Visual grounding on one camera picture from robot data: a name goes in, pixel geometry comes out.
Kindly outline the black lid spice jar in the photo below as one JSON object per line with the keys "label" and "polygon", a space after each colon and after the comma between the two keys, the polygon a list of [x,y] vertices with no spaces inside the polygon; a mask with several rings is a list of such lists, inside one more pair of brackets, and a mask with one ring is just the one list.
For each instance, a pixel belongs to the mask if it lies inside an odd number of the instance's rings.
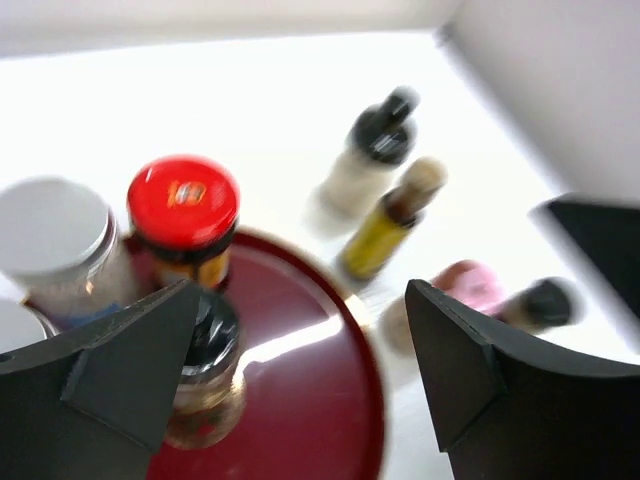
{"label": "black lid spice jar", "polygon": [[234,429],[246,405],[246,383],[238,367],[243,353],[242,327],[232,305],[214,290],[202,292],[165,443],[180,450],[204,449]]}

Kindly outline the red cap sauce jar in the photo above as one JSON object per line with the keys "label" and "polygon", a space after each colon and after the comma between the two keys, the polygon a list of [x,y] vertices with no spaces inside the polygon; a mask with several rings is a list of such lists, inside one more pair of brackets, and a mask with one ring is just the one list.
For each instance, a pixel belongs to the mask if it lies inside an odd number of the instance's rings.
{"label": "red cap sauce jar", "polygon": [[158,158],[132,179],[127,208],[159,284],[189,279],[222,287],[240,208],[239,187],[227,168],[199,155]]}

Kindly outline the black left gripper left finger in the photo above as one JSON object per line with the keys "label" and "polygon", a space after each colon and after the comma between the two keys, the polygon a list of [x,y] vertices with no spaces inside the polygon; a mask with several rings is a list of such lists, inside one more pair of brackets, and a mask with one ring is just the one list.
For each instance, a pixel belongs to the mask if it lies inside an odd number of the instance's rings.
{"label": "black left gripper left finger", "polygon": [[200,294],[181,281],[2,354],[2,478],[144,478],[163,443]]}

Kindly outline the white powder glass jar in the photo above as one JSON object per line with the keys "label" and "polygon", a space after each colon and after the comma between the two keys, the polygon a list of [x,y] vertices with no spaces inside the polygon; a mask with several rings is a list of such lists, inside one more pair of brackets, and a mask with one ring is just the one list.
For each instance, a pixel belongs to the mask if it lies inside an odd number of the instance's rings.
{"label": "white powder glass jar", "polygon": [[312,194],[304,222],[320,238],[344,234],[375,206],[407,161],[417,138],[418,92],[398,86],[353,122],[325,180]]}

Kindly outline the silver cap shaker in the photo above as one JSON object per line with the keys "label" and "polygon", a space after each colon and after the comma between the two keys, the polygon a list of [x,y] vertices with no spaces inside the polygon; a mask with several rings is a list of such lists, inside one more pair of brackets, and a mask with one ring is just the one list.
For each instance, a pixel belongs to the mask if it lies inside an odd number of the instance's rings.
{"label": "silver cap shaker", "polygon": [[12,352],[51,337],[42,317],[23,304],[0,302],[0,352]]}
{"label": "silver cap shaker", "polygon": [[144,295],[110,206],[63,178],[32,178],[2,190],[1,271],[58,330]]}

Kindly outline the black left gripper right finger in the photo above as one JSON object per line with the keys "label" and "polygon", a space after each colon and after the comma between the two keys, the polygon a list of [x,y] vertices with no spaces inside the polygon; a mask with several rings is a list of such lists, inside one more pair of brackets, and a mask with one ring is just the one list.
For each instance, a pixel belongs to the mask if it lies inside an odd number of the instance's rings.
{"label": "black left gripper right finger", "polygon": [[470,309],[423,280],[405,293],[439,449],[458,479],[635,479],[639,369]]}

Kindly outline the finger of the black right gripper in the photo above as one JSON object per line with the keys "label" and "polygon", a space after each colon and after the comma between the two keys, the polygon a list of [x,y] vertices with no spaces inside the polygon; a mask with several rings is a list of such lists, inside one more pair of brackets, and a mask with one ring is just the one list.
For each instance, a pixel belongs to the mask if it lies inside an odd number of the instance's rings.
{"label": "finger of the black right gripper", "polygon": [[548,223],[595,268],[639,323],[639,204],[565,194],[546,200],[533,215]]}

